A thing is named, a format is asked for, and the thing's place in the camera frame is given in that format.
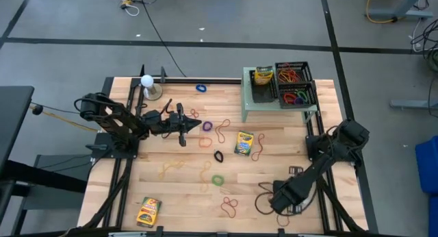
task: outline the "yellow container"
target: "yellow container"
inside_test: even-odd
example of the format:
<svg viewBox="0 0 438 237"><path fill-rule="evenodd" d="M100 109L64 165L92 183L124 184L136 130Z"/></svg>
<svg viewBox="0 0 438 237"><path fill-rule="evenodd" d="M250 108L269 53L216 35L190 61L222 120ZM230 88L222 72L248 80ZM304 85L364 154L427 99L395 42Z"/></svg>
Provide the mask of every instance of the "yellow container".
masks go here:
<svg viewBox="0 0 438 237"><path fill-rule="evenodd" d="M153 227L157 221L158 210L161 204L162 202L160 200L145 197L137 215L137 225L141 227Z"/></svg>
<svg viewBox="0 0 438 237"><path fill-rule="evenodd" d="M240 155L249 155L251 153L251 146L253 145L254 134L240 131L237 134L237 144L234 148L234 153Z"/></svg>
<svg viewBox="0 0 438 237"><path fill-rule="evenodd" d="M269 83L274 75L274 69L272 66L258 66L255 68L254 83L258 86Z"/></svg>

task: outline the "wooden tabletop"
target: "wooden tabletop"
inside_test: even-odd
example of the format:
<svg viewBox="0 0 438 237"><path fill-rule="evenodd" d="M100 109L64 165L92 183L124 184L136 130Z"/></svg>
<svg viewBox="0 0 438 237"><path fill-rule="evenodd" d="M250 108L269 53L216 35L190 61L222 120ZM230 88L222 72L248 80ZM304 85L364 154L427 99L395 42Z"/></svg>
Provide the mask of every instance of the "wooden tabletop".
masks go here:
<svg viewBox="0 0 438 237"><path fill-rule="evenodd" d="M126 104L130 82L131 78L128 77L114 78L110 98ZM316 86L324 128L327 130L342 121L339 102L333 80L316 80ZM164 231L174 232L276 233L280 228L276 214L262 215L255 209L255 197L263 192L257 184L287 179L289 166L302 166L306 169L310 165L305 148L307 129L301 113L250 112L246 122L242 123L240 85L210 84L205 93L196 91L194 84L162 84L162 87L164 94L161 99L147 101L148 108L143 109L143 112L160 110L171 98L171 110L176 110L176 104L182 103L187 115L191 109L195 109L199 113L198 119L211 121L214 127L225 119L229 119L231 124L221 129L224 143L218 142L214 129L204 132L201 126L195 127L186 136L186 147L179 145L178 134L171 134L167 139L151 136L143 140L133 163L122 229L151 230L137 226L136 216L143 198L152 197L163 201L158 221L152 230L162 225ZM255 137L265 134L261 141L263 152L257 162L233 152L240 130L254 133ZM211 138L212 145L200 148L198 142L202 137ZM253 151L259 149L256 139ZM223 163L214 160L215 150L223 152ZM184 165L181 168L171 167L164 177L159 176L164 166L178 162ZM211 163L211 167L201 174L206 162ZM106 199L113 166L113 159L102 159L94 166L83 200L79 226L88 222ZM333 166L333 174L339 200L358 225L367 229L354 168L338 162ZM225 183L222 186L213 185L213 175L223 176ZM238 201L233 219L221 209L224 197ZM327 198L326 202L331 228L335 229L333 212ZM263 211L270 211L267 195L261 197L257 205ZM229 206L223 205L223 208L233 214ZM115 209L117 207L113 207L110 225L115 224ZM318 199L302 214L291 216L289 220L290 224L284 227L286 232L323 232ZM280 216L279 223L286 224L287 218Z"/></svg>

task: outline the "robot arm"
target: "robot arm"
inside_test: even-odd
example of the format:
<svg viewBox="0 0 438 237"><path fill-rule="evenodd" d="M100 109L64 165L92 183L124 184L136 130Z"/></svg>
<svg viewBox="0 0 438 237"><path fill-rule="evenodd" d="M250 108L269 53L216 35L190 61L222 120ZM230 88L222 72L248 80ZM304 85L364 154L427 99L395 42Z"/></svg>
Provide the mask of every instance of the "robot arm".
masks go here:
<svg viewBox="0 0 438 237"><path fill-rule="evenodd" d="M80 109L76 107L78 101L81 102ZM168 112L167 107L171 101L172 99L161 112L152 110L139 118L135 117L123 104L116 103L101 93L85 95L75 101L75 107L83 119L95 121L109 133L118 150L129 149L133 145L133 139L144 140L149 137L150 133L152 135L167 134L168 136L172 132L179 132L179 144L185 146L184 134L201 124L201 121L186 117L180 103L177 104L176 113ZM164 111L169 113L169 118L162 120Z"/></svg>

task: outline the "blue rubber band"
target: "blue rubber band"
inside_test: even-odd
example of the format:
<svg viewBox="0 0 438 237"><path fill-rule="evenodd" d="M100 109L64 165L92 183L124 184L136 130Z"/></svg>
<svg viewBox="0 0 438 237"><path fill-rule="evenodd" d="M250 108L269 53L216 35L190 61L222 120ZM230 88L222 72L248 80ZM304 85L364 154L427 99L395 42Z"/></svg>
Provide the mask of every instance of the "blue rubber band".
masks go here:
<svg viewBox="0 0 438 237"><path fill-rule="evenodd" d="M197 84L197 85L196 85L196 89L197 89L199 92L206 92L206 91L207 91L207 87L204 86L203 84Z"/></svg>

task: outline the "gray floor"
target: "gray floor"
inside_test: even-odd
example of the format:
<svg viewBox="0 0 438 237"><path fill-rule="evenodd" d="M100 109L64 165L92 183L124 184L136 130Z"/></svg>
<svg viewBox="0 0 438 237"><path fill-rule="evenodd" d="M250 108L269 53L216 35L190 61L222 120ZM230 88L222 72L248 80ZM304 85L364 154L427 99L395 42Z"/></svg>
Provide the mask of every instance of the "gray floor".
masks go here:
<svg viewBox="0 0 438 237"><path fill-rule="evenodd" d="M0 32L22 1L0 0ZM373 0L372 5L394 6L398 1ZM429 1L430 10L438 14L437 1ZM365 2L328 0L339 46L408 49L415 21L371 24L362 16ZM269 8L257 8L266 4ZM10 37L157 41L144 10L140 11L130 17L118 8L118 0L30 0ZM149 11L167 41L331 44L320 0L158 0ZM331 52L170 50L189 77L240 77L245 66L308 61L316 79L335 80L342 98ZM438 121L425 111L392 110L388 102L427 98L432 74L418 55L342 53L341 57L355 117L371 131L364 157L379 231L427 236L428 200L420 189L414 148L435 135ZM73 100L100 91L105 77L137 75L141 64L149 74L164 66L169 75L179 75L162 47L5 43L0 50L0 85L32 85L35 102L72 110ZM78 116L67 117L96 127ZM33 164L36 154L87 153L84 145L93 140L91 132L28 114L11 159ZM9 234L19 203L20 199L12 200L1 235ZM72 227L78 214L78 210L31 212L23 233Z"/></svg>

